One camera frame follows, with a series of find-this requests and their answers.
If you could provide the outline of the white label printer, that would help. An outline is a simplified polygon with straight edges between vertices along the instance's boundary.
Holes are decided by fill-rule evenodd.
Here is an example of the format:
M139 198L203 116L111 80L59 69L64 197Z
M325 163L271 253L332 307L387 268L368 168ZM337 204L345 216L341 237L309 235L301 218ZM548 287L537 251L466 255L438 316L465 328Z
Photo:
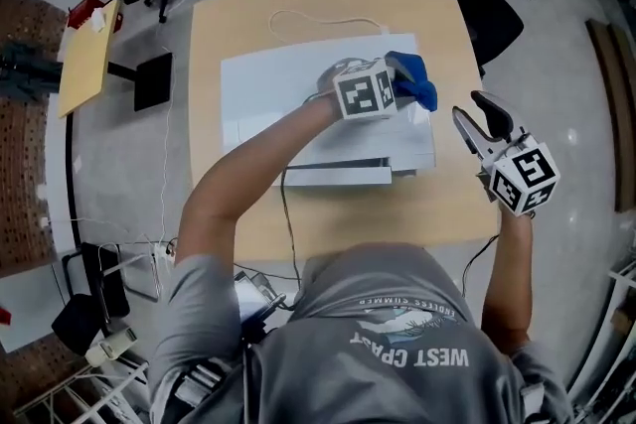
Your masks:
M100 367L107 361L118 359L137 341L138 338L133 330L126 328L99 340L87 350L84 357L91 367Z

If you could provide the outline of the person's right forearm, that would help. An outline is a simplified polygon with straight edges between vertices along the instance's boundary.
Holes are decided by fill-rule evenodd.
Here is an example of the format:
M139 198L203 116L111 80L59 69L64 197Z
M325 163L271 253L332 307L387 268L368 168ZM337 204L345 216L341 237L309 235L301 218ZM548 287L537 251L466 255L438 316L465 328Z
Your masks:
M510 355L529 341L533 313L533 227L528 215L500 208L501 226L488 284L481 330Z

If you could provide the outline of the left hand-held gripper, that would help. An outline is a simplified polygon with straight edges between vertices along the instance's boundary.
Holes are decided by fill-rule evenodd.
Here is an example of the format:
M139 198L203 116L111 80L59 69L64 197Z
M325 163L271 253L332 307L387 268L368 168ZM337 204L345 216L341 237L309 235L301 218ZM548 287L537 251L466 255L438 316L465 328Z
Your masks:
M344 120L389 118L398 107L415 102L412 95L395 97L389 68L395 79L415 82L413 56L386 56L373 60L344 58L318 78L320 93L332 93Z

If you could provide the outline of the person's gray printed t-shirt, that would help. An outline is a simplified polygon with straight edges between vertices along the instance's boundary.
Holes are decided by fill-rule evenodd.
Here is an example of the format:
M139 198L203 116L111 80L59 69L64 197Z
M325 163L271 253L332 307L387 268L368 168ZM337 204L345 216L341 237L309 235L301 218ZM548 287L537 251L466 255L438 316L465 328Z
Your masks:
M152 424L574 424L541 349L501 353L404 243L312 264L288 322L250 347L221 261L177 264L149 386Z

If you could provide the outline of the black recorder monitor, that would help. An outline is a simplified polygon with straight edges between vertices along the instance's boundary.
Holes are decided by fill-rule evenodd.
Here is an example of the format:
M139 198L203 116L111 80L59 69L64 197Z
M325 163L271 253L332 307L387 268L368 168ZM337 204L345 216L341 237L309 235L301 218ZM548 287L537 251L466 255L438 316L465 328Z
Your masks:
M244 330L263 327L265 320L286 302L286 295L277 292L267 276L244 271L234 276L241 326Z

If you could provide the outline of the gray panel with red sign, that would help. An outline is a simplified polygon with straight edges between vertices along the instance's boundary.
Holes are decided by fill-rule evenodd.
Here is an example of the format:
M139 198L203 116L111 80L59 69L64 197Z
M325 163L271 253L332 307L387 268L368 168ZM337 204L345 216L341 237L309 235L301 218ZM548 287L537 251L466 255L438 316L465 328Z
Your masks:
M53 267L41 266L1 278L0 307L11 314L9 326L0 324L0 345L6 353L49 335L52 322L64 307Z

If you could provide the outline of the white power strip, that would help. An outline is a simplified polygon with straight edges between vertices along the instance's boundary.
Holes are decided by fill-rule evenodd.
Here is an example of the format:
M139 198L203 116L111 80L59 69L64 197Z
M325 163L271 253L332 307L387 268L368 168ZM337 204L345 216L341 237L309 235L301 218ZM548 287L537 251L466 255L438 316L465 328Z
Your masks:
M172 241L160 241L153 244L153 255L158 261L163 261L168 266L175 263L175 251Z

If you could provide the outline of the white metal shelf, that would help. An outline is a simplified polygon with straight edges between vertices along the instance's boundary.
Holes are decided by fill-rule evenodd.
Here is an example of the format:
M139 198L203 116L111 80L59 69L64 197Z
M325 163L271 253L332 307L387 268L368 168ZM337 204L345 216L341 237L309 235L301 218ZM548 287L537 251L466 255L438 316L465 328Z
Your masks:
M636 254L621 259L609 271L617 295L610 323L613 330L627 337L636 325Z

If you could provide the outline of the small wooden side table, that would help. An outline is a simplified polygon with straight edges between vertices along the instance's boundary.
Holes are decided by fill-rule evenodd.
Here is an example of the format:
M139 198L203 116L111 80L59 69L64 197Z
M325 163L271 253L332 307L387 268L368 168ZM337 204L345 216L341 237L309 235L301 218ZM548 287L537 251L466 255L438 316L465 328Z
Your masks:
M86 21L66 44L58 117L65 118L102 93L106 77L113 75L133 84L133 110L138 112L171 100L173 54L169 51L134 69L109 59L110 43L120 14L120 1L104 6L106 26L95 33Z

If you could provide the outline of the red box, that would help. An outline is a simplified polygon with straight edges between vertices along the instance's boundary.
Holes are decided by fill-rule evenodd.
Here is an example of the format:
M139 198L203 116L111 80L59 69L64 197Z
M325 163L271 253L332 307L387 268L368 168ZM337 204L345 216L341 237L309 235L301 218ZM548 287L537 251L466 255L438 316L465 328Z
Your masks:
M101 0L81 0L74 8L69 10L67 26L79 29L86 21L90 24L90 14L95 8L102 8L112 0L103 2Z

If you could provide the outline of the black cantilever chair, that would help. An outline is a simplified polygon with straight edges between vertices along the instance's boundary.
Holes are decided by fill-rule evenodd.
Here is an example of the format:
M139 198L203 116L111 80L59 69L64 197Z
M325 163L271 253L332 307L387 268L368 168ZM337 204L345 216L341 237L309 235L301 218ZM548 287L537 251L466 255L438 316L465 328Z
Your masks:
M70 264L79 260L88 290L76 292ZM154 291L144 292L128 284L125 269L143 263L150 269ZM69 301L52 323L52 330L61 343L76 355L85 355L98 334L110 332L117 319L130 313L128 296L134 295L150 303L160 300L160 280L156 258L152 254L124 256L117 244L98 246L84 242L74 252L62 258Z

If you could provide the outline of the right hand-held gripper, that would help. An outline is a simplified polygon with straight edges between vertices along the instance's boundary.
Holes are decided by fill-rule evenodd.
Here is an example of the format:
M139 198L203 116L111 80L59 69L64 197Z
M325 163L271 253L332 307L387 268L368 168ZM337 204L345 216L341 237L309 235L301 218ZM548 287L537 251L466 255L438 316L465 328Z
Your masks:
M518 112L501 97L473 90L471 98L484 113L489 131L458 106L452 108L452 118L466 146L480 160L477 178L489 200L498 201L514 216L546 204L560 179L547 144L525 130Z

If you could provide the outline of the brown wooden board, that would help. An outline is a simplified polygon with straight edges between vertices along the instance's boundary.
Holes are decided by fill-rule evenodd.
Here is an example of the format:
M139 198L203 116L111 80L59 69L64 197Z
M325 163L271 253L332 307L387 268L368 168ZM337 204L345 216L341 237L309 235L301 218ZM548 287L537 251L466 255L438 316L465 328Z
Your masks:
M636 209L636 55L614 24L585 21L602 74L612 127L616 212Z

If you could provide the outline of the coat rack with dark coat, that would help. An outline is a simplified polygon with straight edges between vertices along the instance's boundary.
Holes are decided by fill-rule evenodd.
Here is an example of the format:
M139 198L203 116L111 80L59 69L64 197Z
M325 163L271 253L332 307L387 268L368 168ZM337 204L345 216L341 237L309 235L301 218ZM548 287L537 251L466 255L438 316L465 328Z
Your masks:
M0 48L0 97L38 102L60 91L63 64L36 47L8 41Z

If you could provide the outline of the blue cloth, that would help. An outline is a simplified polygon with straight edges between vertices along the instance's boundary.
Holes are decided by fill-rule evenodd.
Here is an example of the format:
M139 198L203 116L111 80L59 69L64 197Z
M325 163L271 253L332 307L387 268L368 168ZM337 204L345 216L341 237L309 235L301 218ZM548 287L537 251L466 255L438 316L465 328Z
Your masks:
M415 101L423 108L434 112L438 107L438 96L435 85L429 80L423 58L418 54L408 54L390 51L386 56L413 56L413 76L415 82L395 79L394 71L388 68L390 80L395 96L412 95Z

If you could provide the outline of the person's left forearm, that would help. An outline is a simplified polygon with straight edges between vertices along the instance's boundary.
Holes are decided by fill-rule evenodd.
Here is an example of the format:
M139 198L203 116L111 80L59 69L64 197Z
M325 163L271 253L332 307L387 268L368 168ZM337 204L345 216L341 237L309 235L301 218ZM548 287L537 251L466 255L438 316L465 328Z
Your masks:
M231 269L239 219L294 157L340 118L334 94L323 92L215 163L183 207L175 263L213 255Z

